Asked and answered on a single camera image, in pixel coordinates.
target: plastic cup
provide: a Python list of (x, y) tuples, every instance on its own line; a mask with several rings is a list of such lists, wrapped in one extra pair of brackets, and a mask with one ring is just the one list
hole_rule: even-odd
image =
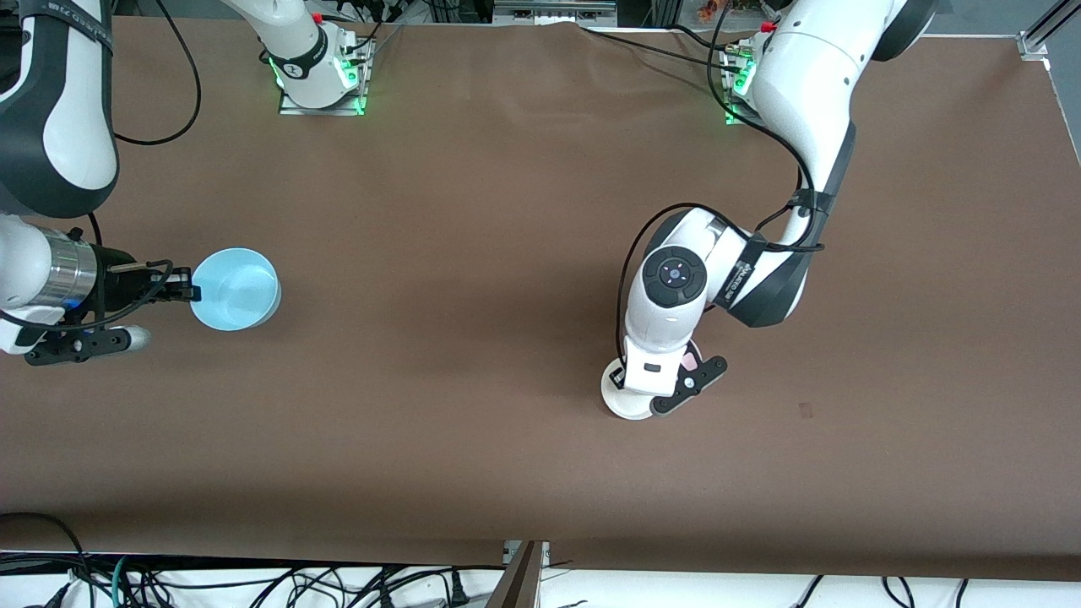
[(191, 275), (202, 299), (191, 303), (196, 318), (211, 329), (238, 331), (266, 322), (281, 303), (281, 283), (270, 261), (257, 251), (223, 249)]

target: round button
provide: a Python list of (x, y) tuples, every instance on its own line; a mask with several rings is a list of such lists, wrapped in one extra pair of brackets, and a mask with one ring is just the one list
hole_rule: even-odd
[(686, 260), (669, 257), (660, 264), (660, 282), (671, 289), (682, 289), (691, 280), (691, 264)]

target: brown table surface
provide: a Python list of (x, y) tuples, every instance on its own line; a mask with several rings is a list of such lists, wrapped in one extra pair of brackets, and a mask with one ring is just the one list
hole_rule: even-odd
[[(583, 568), (1081, 578), (1081, 170), (1012, 40), (867, 70), (796, 314), (710, 315), (729, 374), (630, 423), (599, 382), (635, 233), (683, 200), (752, 226), (793, 182), (700, 66), (571, 25), (411, 27), (368, 116), (279, 117), (245, 24), (179, 23), (202, 115), (121, 144), (106, 243), (254, 248), (281, 308), (219, 333), (159, 304), (138, 355), (0, 358), (4, 508), (95, 551), (464, 564), (543, 538)], [(176, 43), (116, 29), (118, 131), (172, 132)]]

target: silver metal ring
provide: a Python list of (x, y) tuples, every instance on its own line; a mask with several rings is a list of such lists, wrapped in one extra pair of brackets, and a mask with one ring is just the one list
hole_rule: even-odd
[(90, 295), (97, 281), (97, 256), (90, 244), (71, 240), (59, 230), (40, 228), (49, 241), (52, 264), (45, 286), (29, 305), (63, 306), (70, 310)]

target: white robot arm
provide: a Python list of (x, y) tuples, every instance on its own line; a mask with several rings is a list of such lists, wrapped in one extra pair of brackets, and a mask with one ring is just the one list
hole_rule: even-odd
[(775, 27), (736, 47), (752, 69), (732, 89), (733, 101), (748, 108), (744, 114), (801, 161), (788, 224), (776, 242), (705, 206), (662, 224), (630, 287), (624, 353), (601, 379), (605, 402), (624, 418), (667, 415), (724, 372), (722, 358), (703, 361), (691, 341), (707, 306), (748, 327), (791, 314), (852, 156), (852, 90), (871, 58), (908, 48), (934, 9), (930, 0), (788, 4)]
[[(358, 87), (353, 32), (321, 23), (304, 0), (223, 0), (256, 30), (294, 103), (322, 108)], [(45, 365), (134, 351), (139, 328), (84, 335), (82, 319), (147, 302), (199, 296), (188, 268), (138, 264), (81, 232), (18, 215), (70, 219), (97, 209), (117, 182), (110, 116), (108, 0), (21, 0), (19, 77), (0, 93), (0, 351)]]

